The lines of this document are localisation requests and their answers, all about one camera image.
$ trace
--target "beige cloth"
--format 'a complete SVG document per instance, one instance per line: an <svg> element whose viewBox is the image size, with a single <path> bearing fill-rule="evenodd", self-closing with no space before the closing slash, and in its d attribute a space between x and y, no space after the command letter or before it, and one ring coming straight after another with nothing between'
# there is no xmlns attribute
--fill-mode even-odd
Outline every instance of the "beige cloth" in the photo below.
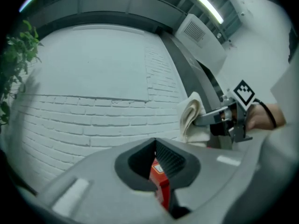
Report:
<svg viewBox="0 0 299 224"><path fill-rule="evenodd" d="M206 113L199 94L193 92L188 99L178 104L177 111L181 141L206 147L206 142L210 140L210 127L198 127L192 123L199 115Z"/></svg>

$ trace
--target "vent grille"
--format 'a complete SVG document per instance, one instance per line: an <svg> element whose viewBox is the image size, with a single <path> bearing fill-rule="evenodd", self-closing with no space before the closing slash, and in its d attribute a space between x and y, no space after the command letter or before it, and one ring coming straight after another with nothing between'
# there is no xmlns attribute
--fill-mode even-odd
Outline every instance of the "vent grille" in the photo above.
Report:
<svg viewBox="0 0 299 224"><path fill-rule="evenodd" d="M197 26L193 21L185 28L184 33L192 38L196 43L203 39L206 34L199 26Z"/></svg>

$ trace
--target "hanging plant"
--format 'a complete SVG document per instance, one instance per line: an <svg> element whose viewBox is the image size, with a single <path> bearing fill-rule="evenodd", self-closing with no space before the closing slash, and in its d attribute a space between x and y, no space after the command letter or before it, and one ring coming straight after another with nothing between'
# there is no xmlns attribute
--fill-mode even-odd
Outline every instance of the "hanging plant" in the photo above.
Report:
<svg viewBox="0 0 299 224"><path fill-rule="evenodd" d="M28 74L28 63L37 57L37 47L42 45L38 40L36 28L32 28L26 20L26 32L20 32L19 37L7 37L7 47L0 55L0 133L1 126L9 124L10 107L5 99L17 98L17 94L11 93L12 84L21 82L23 84L22 92L26 91L26 86L22 81L20 72L23 70Z"/></svg>

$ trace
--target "red object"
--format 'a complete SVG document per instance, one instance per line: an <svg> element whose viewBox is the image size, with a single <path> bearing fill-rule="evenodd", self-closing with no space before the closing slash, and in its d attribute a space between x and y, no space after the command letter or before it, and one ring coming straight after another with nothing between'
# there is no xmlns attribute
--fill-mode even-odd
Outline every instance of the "red object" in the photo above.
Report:
<svg viewBox="0 0 299 224"><path fill-rule="evenodd" d="M164 206L165 209L168 210L170 200L169 180L166 177L157 159L154 160L151 166L149 179L151 179L158 188L158 190L156 191L157 199L162 204L162 206Z"/></svg>

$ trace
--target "ceiling light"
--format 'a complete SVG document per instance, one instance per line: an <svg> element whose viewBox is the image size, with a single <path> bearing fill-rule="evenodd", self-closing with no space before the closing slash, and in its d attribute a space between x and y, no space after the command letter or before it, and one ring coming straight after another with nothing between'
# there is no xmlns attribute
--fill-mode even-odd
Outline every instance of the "ceiling light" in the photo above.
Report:
<svg viewBox="0 0 299 224"><path fill-rule="evenodd" d="M26 0L26 1L24 1L24 3L22 4L22 6L19 9L19 12L21 12L25 8L25 6L27 6L31 1L32 0Z"/></svg>
<svg viewBox="0 0 299 224"><path fill-rule="evenodd" d="M223 18L220 16L220 14L216 11L216 9L213 7L213 5L208 0L199 0L209 11L213 14L213 16L217 19L217 21L222 24Z"/></svg>

